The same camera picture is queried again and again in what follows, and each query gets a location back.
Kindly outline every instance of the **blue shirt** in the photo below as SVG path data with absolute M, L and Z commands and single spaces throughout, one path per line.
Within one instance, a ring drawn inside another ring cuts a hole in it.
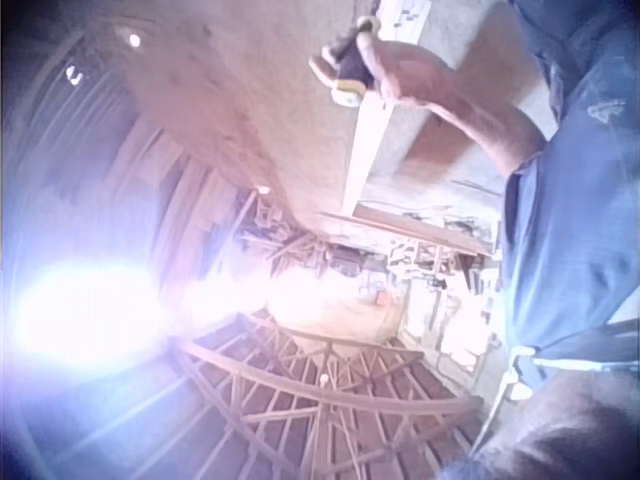
M 640 122 L 634 42 L 613 41 L 559 131 L 508 179 L 503 284 L 510 346 L 601 326 L 640 284 Z M 521 365 L 532 386 L 542 378 Z

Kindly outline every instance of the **wooden plank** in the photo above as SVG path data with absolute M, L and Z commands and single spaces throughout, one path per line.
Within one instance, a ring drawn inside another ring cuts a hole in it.
M 274 420 L 287 420 L 296 418 L 305 418 L 318 413 L 317 407 L 298 408 L 292 410 L 273 410 L 264 413 L 251 413 L 244 415 L 242 420 L 246 423 L 270 422 Z
M 258 194 L 257 194 L 257 192 L 255 190 L 252 190 L 249 193 L 249 196 L 245 200 L 244 205 L 242 206 L 242 208 L 238 212 L 238 215 L 236 216 L 236 219 L 234 220 L 233 224 L 229 228 L 229 230 L 227 232 L 227 236 L 224 239 L 224 241 L 222 242 L 222 245 L 220 246 L 220 250 L 218 250 L 218 254 L 216 255 L 216 258 L 215 258 L 215 260 L 213 262 L 213 265 L 211 266 L 211 271 L 212 272 L 216 272 L 218 270 L 220 262 L 224 258 L 224 255 L 225 255 L 226 251 L 229 249 L 229 247 L 233 243 L 235 235 L 236 235 L 236 232 L 238 231 L 238 228 L 240 227 L 240 224 L 244 220 L 244 217 L 247 215 L 247 212 L 251 208 L 251 205 L 253 205 L 253 202 L 255 201 L 257 195 Z
M 364 369 L 366 375 L 368 377 L 370 377 L 371 376 L 371 372 L 373 371 L 373 365 L 371 365 L 371 368 L 369 368 L 367 366 L 367 360 L 366 360 L 365 355 L 364 355 L 363 352 L 360 352 L 360 360 L 362 362 L 362 368 Z M 367 393 L 371 397 L 374 397 L 373 389 L 372 389 L 370 384 L 365 385 L 365 390 L 367 391 Z M 376 412 L 376 414 L 375 414 L 375 424 L 376 424 L 376 427 L 378 428 L 378 433 L 380 435 L 380 439 L 382 440 L 382 443 L 384 445 L 388 445 L 390 439 L 387 438 L 387 435 L 386 435 L 386 432 L 385 432 L 384 425 L 383 425 L 381 417 L 382 417 L 381 413 L 380 412 Z M 359 465 L 360 464 L 358 458 L 352 459 L 351 461 L 352 461 L 353 465 Z M 398 479 L 403 478 L 404 475 L 402 473 L 402 466 L 400 465 L 400 459 L 398 458 L 398 455 L 391 455 L 390 463 L 393 465 L 394 477 L 398 478 Z
M 220 394 L 213 388 L 209 382 L 204 378 L 202 373 L 196 371 L 192 365 L 188 362 L 188 359 L 181 352 L 175 352 L 178 361 L 183 368 L 187 371 L 187 374 L 196 382 L 200 390 L 205 395 L 205 398 L 214 405 L 225 420 L 242 436 L 256 448 L 260 453 L 265 455 L 269 460 L 279 464 L 279 466 L 292 474 L 297 473 L 297 468 L 289 462 L 283 455 L 273 450 L 262 440 L 258 439 L 253 431 L 244 423 L 240 418 L 231 412 L 226 403 L 220 397 Z
M 317 402 L 327 402 L 336 406 L 357 408 L 361 410 L 394 413 L 398 415 L 433 415 L 454 414 L 475 411 L 482 406 L 480 397 L 452 398 L 447 400 L 405 401 L 390 398 L 371 398 L 350 393 L 327 390 L 315 385 L 307 385 L 286 377 L 267 373 L 258 368 L 212 352 L 194 342 L 181 341 L 177 345 L 180 350 L 216 365 L 230 373 L 242 375 L 248 380 L 259 382 L 276 390 L 283 390 L 292 395 L 301 396 Z
M 161 129 L 158 125 L 143 115 L 138 117 L 124 142 L 120 145 L 116 158 L 104 180 L 105 186 L 111 189 L 114 194 L 122 191 L 124 185 L 133 177 L 143 154 L 160 133 Z
M 249 362 L 252 358 L 253 354 L 249 356 L 249 358 L 247 358 L 245 361 Z M 253 386 L 249 389 L 249 391 L 247 392 L 247 396 L 242 400 L 242 403 L 240 405 L 240 409 L 242 410 L 243 408 L 246 407 L 246 405 L 249 403 L 249 401 L 251 401 L 251 398 L 253 397 L 253 395 L 256 393 L 256 391 L 258 390 L 259 384 L 258 383 L 254 383 Z M 216 457 L 218 456 L 218 453 L 220 453 L 220 451 L 224 448 L 225 443 L 231 438 L 231 436 L 233 435 L 234 429 L 231 427 L 230 424 L 227 424 L 225 426 L 225 431 L 224 434 L 222 436 L 222 438 L 218 441 L 218 444 L 214 447 L 214 449 L 211 451 L 211 453 L 209 453 L 209 455 L 207 455 L 207 458 L 205 459 L 204 463 L 200 466 L 200 468 L 198 469 L 198 472 L 194 475 L 194 479 L 195 480 L 201 480 L 202 477 L 204 477 L 205 473 L 207 472 L 207 470 L 209 469 L 209 467 L 211 466 L 211 464 L 215 461 Z
M 378 357 L 378 362 L 384 372 L 390 371 L 390 369 L 387 367 L 382 357 Z M 391 395 L 393 395 L 393 398 L 400 398 L 398 389 L 393 384 L 389 376 L 386 377 L 386 382 L 387 382 L 387 388 L 391 392 Z M 413 391 L 410 391 L 409 395 L 410 395 L 409 398 L 413 398 Z M 396 432 L 396 435 L 393 439 L 392 444 L 394 446 L 400 445 L 401 442 L 404 440 L 405 434 L 407 431 L 410 431 L 414 438 L 417 434 L 419 434 L 419 431 L 416 428 L 415 423 L 412 421 L 412 419 L 409 416 L 404 417 L 403 422 L 398 427 L 398 431 Z M 433 452 L 433 449 L 427 442 L 425 442 L 424 444 L 424 454 L 425 454 L 425 459 L 429 464 L 429 467 L 431 468 L 431 471 L 433 473 L 440 472 L 440 468 L 441 468 L 440 461 L 438 460 L 437 455 Z
M 194 480 L 201 480 L 204 477 L 204 474 L 207 473 L 207 470 L 209 470 L 209 467 L 211 466 L 211 464 L 214 462 L 214 460 L 216 459 L 220 451 L 227 444 L 227 442 L 233 435 L 233 432 L 234 432 L 233 428 L 231 428 L 229 425 L 225 425 L 224 433 L 222 434 L 222 437 L 220 438 L 220 440 L 218 440 L 218 443 L 216 444 L 216 446 L 213 448 L 213 450 L 211 450 L 209 455 L 207 455 L 207 458 L 205 459 L 204 463 L 200 466 L 196 474 L 193 476 Z
M 170 261 L 182 241 L 207 172 L 208 167 L 190 159 L 171 196 L 151 255 L 151 269 L 161 279 L 164 278 Z
M 408 450 L 410 448 L 414 448 L 424 442 L 428 442 L 429 440 L 432 440 L 438 437 L 439 435 L 443 435 L 447 433 L 449 430 L 451 430 L 455 426 L 460 425 L 461 423 L 471 418 L 471 416 L 472 416 L 472 413 L 469 413 L 469 412 L 451 416 L 447 418 L 444 421 L 444 423 L 438 425 L 437 427 L 429 429 L 427 431 L 421 432 L 419 435 L 416 435 L 415 438 L 405 440 L 397 446 L 385 445 L 384 447 L 379 448 L 376 451 L 361 454 L 358 456 L 356 461 L 358 463 L 377 462 L 379 460 L 386 458 L 390 453 L 397 454 L 405 450 Z M 330 475 L 333 473 L 339 473 L 345 470 L 349 470 L 352 467 L 353 467 L 352 461 L 348 460 L 346 462 L 332 465 L 331 467 L 324 470 L 322 473 L 324 475 Z
M 304 368 L 302 370 L 302 376 L 300 377 L 299 381 L 302 383 L 306 383 L 307 380 L 307 375 L 309 374 L 309 367 L 311 367 L 311 359 L 307 358 L 304 362 Z M 300 397 L 295 397 L 293 399 L 293 402 L 291 404 L 291 408 L 295 409 L 299 403 L 300 403 L 301 398 Z M 293 418 L 288 418 L 284 424 L 284 428 L 282 429 L 282 434 L 280 435 L 280 440 L 278 441 L 278 452 L 280 452 L 281 454 L 284 455 L 284 449 L 285 449 L 285 445 L 287 443 L 287 438 L 289 435 L 289 431 L 291 430 L 291 424 L 293 422 Z M 279 468 L 277 465 L 274 464 L 273 466 L 273 478 L 274 479 L 279 479 L 280 475 L 282 474 L 282 469 Z
M 328 421 L 329 408 L 329 405 L 323 403 L 318 406 L 316 442 L 311 462 L 313 476 L 331 464 L 332 426 Z
M 158 460 L 169 452 L 189 431 L 195 427 L 204 415 L 211 410 L 212 405 L 206 405 L 203 407 L 187 424 L 185 424 L 175 435 L 173 435 L 167 442 L 165 442 L 160 448 L 158 448 L 153 454 L 145 460 L 139 467 L 137 467 L 129 478 L 137 479 L 142 477 L 145 473 L 153 467 Z
M 416 377 L 413 375 L 411 370 L 405 370 L 403 373 L 404 375 L 406 375 L 414 391 L 420 398 L 424 400 L 431 400 L 431 397 L 429 396 L 429 393 L 427 392 L 426 388 L 418 381 L 418 379 L 416 379 Z M 436 417 L 436 420 L 438 420 L 438 423 L 442 423 L 444 421 L 444 417 L 442 415 L 435 414 L 434 416 Z M 469 442 L 469 440 L 467 440 L 467 437 L 465 437 L 465 435 L 462 433 L 462 431 L 459 428 L 457 427 L 454 428 L 452 430 L 452 435 L 455 441 L 458 443 L 458 445 L 464 452 L 468 452 L 471 449 L 471 443 Z
M 224 228 L 232 222 L 235 215 L 235 202 L 238 188 L 229 183 L 215 169 L 209 181 L 205 185 L 202 201 L 197 208 L 197 216 L 194 226 L 202 231 L 209 232 L 214 225 Z
M 403 237 L 456 250 L 469 255 L 489 255 L 489 249 L 478 239 L 462 232 L 429 225 L 409 217 L 358 205 L 353 217 L 323 213 L 324 216 L 355 225 L 377 228 Z
M 414 0 L 409 5 L 404 0 L 382 0 L 377 14 L 382 24 L 379 37 L 383 40 L 418 43 L 430 7 L 430 0 Z M 360 105 L 342 200 L 343 215 L 353 214 L 360 200 L 393 107 L 376 95 L 365 96 Z
M 157 188 L 183 154 L 182 145 L 163 131 L 142 154 L 136 175 L 143 182 Z

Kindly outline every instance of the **bright light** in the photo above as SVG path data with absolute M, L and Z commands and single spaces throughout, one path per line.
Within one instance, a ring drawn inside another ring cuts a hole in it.
M 242 278 L 228 273 L 193 283 L 185 291 L 185 307 L 194 327 L 213 326 L 238 312 L 252 313 L 265 306 L 269 295 L 268 273 L 254 272 Z
M 84 76 L 82 72 L 78 72 L 77 75 L 75 74 L 76 67 L 74 65 L 68 66 L 65 73 L 67 75 L 67 80 L 69 80 L 69 83 L 74 87 L 80 83 L 80 80 L 82 80 L 82 77 Z
M 522 382 L 516 383 L 513 387 L 511 387 L 511 393 L 509 394 L 509 399 L 514 402 L 519 402 L 522 400 L 528 400 L 533 395 L 533 390 L 528 385 L 525 385 Z
M 165 321 L 144 272 L 59 269 L 21 297 L 16 341 L 25 351 L 90 369 L 154 349 Z
M 138 48 L 140 46 L 140 37 L 135 33 L 129 35 L 129 43 L 133 48 Z

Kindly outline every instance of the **wooden board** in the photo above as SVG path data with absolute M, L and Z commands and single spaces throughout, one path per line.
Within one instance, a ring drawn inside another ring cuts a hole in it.
M 158 187 L 183 154 L 184 148 L 166 132 L 162 132 L 143 153 L 136 175 L 152 187 Z

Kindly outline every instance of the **person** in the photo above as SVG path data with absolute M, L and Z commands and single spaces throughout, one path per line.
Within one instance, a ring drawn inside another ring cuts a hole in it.
M 504 174 L 507 343 L 542 348 L 638 316 L 638 22 L 623 1 L 510 3 L 549 86 L 558 122 L 549 141 L 522 111 L 469 90 L 428 50 L 368 33 L 356 40 L 379 95 L 452 123 Z M 327 85 L 336 76 L 331 51 L 311 60 Z M 518 370 L 533 397 L 442 479 L 640 478 L 637 373 L 552 374 L 526 361 Z

